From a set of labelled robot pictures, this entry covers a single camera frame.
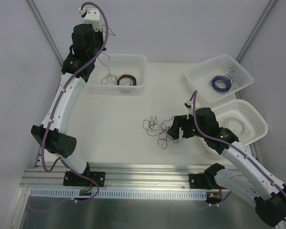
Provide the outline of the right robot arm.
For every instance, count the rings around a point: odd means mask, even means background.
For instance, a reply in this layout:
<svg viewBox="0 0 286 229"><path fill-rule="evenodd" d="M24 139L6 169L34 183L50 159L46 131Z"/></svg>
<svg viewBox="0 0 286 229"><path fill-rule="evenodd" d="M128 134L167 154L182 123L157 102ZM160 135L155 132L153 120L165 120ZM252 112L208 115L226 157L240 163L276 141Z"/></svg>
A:
<svg viewBox="0 0 286 229"><path fill-rule="evenodd" d="M286 184L272 175L245 151L238 137L219 125L210 108L199 108L192 114L176 115L167 131L174 140L199 137L217 154L230 161L243 178L234 177L223 165L215 163L204 171L209 188L224 187L251 205L268 226L286 222Z"/></svg>

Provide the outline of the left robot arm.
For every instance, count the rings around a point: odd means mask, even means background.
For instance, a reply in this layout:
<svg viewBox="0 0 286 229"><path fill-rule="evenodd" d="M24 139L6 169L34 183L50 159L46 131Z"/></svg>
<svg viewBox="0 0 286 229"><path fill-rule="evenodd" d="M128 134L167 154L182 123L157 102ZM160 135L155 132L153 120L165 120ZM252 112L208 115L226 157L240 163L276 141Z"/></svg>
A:
<svg viewBox="0 0 286 229"><path fill-rule="evenodd" d="M32 126L31 134L41 147L41 163L46 172L53 170L45 164L45 152L48 152L68 168L64 185L92 186L89 164L74 152L77 139L66 133L75 103L95 68L96 58L104 50L103 34L84 23L73 28L71 39L50 110L40 125Z"/></svg>

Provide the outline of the white rectangular basket left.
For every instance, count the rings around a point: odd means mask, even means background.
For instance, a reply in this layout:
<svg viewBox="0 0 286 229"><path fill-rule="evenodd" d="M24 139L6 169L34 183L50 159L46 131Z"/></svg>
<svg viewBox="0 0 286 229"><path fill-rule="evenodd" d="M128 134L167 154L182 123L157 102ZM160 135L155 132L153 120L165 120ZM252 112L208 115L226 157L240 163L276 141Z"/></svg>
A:
<svg viewBox="0 0 286 229"><path fill-rule="evenodd" d="M145 55L110 53L97 58L85 89L95 95L133 95L143 93L146 82Z"/></svg>

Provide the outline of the white rectangular basket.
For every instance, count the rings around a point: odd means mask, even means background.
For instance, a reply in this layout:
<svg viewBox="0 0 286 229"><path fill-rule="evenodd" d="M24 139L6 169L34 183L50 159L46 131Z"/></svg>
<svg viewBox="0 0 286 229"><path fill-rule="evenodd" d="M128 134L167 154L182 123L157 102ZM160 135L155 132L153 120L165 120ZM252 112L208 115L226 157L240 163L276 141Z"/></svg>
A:
<svg viewBox="0 0 286 229"><path fill-rule="evenodd" d="M254 82L250 73L228 54L204 61L184 75L189 86L209 103L216 103Z"/></svg>
<svg viewBox="0 0 286 229"><path fill-rule="evenodd" d="M85 89L95 95L133 95L143 93L146 82L145 55L110 53L97 58Z"/></svg>

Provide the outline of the white round-hole basket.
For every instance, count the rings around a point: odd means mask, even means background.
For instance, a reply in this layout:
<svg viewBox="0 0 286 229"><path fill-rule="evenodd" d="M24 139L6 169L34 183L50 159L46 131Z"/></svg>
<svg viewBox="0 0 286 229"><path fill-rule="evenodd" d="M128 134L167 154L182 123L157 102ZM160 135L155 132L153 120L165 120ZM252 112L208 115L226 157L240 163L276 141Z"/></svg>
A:
<svg viewBox="0 0 286 229"><path fill-rule="evenodd" d="M268 125L247 101L236 99L212 108L220 127L231 130L244 146L263 138Z"/></svg>

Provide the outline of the white rectangular basket right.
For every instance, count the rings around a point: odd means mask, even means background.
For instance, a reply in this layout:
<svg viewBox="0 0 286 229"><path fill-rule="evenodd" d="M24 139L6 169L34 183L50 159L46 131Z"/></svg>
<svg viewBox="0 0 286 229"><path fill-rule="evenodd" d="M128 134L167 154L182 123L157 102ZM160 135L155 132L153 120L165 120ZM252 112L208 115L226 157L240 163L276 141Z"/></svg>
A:
<svg viewBox="0 0 286 229"><path fill-rule="evenodd" d="M228 54L204 61L184 75L189 86L209 103L216 103L254 82L250 73Z"/></svg>

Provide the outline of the left aluminium frame post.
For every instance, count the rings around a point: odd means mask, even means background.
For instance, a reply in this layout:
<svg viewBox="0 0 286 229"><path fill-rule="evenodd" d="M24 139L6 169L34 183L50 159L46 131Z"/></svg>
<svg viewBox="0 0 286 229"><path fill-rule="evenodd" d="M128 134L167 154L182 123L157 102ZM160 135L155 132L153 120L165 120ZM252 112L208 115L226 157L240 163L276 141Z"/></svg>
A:
<svg viewBox="0 0 286 229"><path fill-rule="evenodd" d="M60 66L62 67L63 65L63 58L62 55L60 54L57 45L55 44L55 41L35 3L34 0L25 0L25 2L27 3L30 11L33 14L33 17L35 18L39 28L41 29L47 43L49 44L54 56L56 57L58 63L60 64Z"/></svg>

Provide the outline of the aluminium frame post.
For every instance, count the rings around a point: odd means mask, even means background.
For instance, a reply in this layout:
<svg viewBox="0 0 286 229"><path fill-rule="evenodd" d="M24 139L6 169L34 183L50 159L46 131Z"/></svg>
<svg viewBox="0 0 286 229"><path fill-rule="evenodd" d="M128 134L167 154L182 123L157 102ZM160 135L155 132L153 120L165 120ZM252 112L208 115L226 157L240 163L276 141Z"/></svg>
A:
<svg viewBox="0 0 286 229"><path fill-rule="evenodd" d="M33 17L35 18L39 28L41 29L47 43L49 44L54 56L56 57L58 63L60 64L60 66L62 67L63 65L63 58L62 55L60 54L57 45L55 44L55 41L35 3L34 0L25 0L25 2L27 3L30 11L33 14Z"/></svg>
<svg viewBox="0 0 286 229"><path fill-rule="evenodd" d="M240 52L236 57L237 62L240 63L243 60L244 56L246 55L246 53L250 49L251 45L253 44L255 38L257 37L259 31L263 27L266 19L269 17L269 15L271 14L271 12L273 11L274 7L276 6L276 4L278 2L279 2L278 0L269 0L267 2L265 8L261 12L261 14L260 14L259 18L257 19L255 25L253 26L252 30L250 31L244 45L240 49Z"/></svg>

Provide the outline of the aluminium mounting rail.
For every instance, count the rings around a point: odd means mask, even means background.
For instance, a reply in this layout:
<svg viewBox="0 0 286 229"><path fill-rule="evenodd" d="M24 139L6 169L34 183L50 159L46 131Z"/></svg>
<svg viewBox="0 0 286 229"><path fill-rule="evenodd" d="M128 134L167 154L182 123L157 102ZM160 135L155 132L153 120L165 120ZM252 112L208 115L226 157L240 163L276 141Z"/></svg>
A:
<svg viewBox="0 0 286 229"><path fill-rule="evenodd" d="M189 174L203 173L208 165L132 165L90 163L92 171L105 172L107 189L188 190ZM42 167L24 170L21 187L63 187L66 168L62 164L47 173Z"/></svg>

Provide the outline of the right aluminium frame post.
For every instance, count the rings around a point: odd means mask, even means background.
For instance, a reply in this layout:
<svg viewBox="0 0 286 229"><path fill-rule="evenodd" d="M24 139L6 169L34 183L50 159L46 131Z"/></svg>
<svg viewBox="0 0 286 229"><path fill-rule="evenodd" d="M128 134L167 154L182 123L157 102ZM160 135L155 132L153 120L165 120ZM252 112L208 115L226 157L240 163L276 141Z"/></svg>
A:
<svg viewBox="0 0 286 229"><path fill-rule="evenodd" d="M257 19L255 25L253 26L252 30L250 31L244 45L240 49L240 52L236 57L237 62L240 63L243 60L244 56L246 55L246 53L250 49L251 45L253 44L255 38L257 37L259 31L263 27L266 19L269 17L269 15L271 14L271 12L273 11L274 7L276 6L276 4L278 2L279 2L278 0L269 0L267 2L265 8L261 12L261 14L260 14L259 18Z"/></svg>

